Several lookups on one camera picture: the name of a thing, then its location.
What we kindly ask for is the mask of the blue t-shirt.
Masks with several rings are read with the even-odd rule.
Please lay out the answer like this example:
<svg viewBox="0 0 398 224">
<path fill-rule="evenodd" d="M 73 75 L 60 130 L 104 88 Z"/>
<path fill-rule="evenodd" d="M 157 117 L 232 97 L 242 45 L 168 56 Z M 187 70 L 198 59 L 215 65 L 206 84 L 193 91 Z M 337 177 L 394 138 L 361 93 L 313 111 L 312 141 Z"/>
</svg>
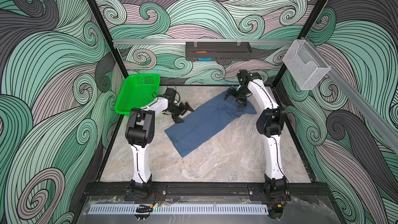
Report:
<svg viewBox="0 0 398 224">
<path fill-rule="evenodd" d="M 226 99 L 226 94 L 227 91 L 218 94 L 187 115 L 183 123 L 174 124 L 165 130 L 181 157 L 184 158 L 199 148 L 235 119 L 257 113 L 250 102 L 241 108 L 232 96 Z"/>
</svg>

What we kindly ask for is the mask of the green plastic basket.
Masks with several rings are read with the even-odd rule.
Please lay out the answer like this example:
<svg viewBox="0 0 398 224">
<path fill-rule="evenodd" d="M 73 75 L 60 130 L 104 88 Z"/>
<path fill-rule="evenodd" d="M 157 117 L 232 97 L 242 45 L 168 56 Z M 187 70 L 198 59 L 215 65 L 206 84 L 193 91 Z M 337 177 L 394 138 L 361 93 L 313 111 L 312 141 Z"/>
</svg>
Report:
<svg viewBox="0 0 398 224">
<path fill-rule="evenodd" d="M 128 76 L 117 98 L 115 111 L 129 116 L 131 109 L 142 108 L 158 94 L 161 78 L 157 74 L 133 74 Z"/>
</svg>

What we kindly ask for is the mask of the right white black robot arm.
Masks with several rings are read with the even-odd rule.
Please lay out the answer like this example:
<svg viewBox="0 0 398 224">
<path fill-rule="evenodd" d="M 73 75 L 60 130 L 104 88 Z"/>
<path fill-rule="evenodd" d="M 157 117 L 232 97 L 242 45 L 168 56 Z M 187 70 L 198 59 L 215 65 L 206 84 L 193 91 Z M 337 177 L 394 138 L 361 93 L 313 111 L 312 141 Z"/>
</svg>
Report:
<svg viewBox="0 0 398 224">
<path fill-rule="evenodd" d="M 267 92 L 259 73 L 241 69 L 237 74 L 237 79 L 239 86 L 229 89 L 225 99 L 231 96 L 235 98 L 239 107 L 246 107 L 248 96 L 250 94 L 254 96 L 261 110 L 261 115 L 256 122 L 256 129 L 262 135 L 266 158 L 263 192 L 267 198 L 278 194 L 285 197 L 288 194 L 289 183 L 283 171 L 280 140 L 286 111 Z"/>
</svg>

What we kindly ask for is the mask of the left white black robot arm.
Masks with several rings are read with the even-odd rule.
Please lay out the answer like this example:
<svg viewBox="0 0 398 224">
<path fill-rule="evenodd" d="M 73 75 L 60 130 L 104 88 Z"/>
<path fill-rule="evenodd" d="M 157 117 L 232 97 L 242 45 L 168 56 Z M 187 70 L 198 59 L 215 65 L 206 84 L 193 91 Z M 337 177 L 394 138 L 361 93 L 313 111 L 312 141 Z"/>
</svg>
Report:
<svg viewBox="0 0 398 224">
<path fill-rule="evenodd" d="M 152 196 L 155 189 L 151 183 L 152 173 L 149 168 L 149 144 L 155 135 L 155 119 L 168 112 L 176 123 L 183 123 L 181 118 L 187 112 L 194 112 L 189 103 L 178 103 L 175 89 L 166 89 L 164 94 L 154 95 L 153 100 L 141 108 L 133 108 L 126 124 L 125 138 L 133 152 L 133 191 Z"/>
</svg>

